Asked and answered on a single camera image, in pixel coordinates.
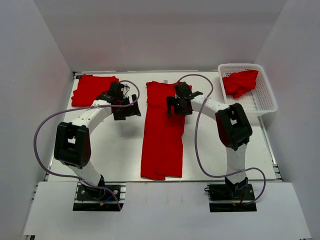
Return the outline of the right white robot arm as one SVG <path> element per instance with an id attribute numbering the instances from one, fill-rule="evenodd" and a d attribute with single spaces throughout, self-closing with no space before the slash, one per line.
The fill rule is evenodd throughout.
<path id="1" fill-rule="evenodd" d="M 243 195 L 248 185 L 248 177 L 245 171 L 245 157 L 252 127 L 241 104 L 228 105 L 209 97 L 203 97 L 203 93 L 192 92 L 185 82 L 174 85 L 175 96 L 168 96 L 167 114 L 179 116 L 191 115 L 198 112 L 195 131 L 194 149 L 198 165 L 202 172 L 210 178 L 224 178 L 226 195 L 236 200 Z M 227 171 L 224 175 L 212 175 L 205 171 L 201 164 L 198 150 L 198 128 L 201 114 L 216 121 L 218 136 L 226 148 Z"/>

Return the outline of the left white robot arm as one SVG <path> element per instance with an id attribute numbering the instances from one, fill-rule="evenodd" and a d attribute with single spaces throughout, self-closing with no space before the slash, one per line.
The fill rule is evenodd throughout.
<path id="1" fill-rule="evenodd" d="M 91 108 L 70 122 L 61 122 L 57 126 L 54 158 L 69 167 L 76 177 L 88 186 L 88 193 L 99 200 L 105 196 L 104 177 L 91 164 L 90 135 L 95 128 L 109 116 L 115 121 L 124 121 L 127 117 L 141 116 L 139 94 L 128 96 L 130 87 L 127 80 L 112 82 L 107 91 L 98 95 Z"/>

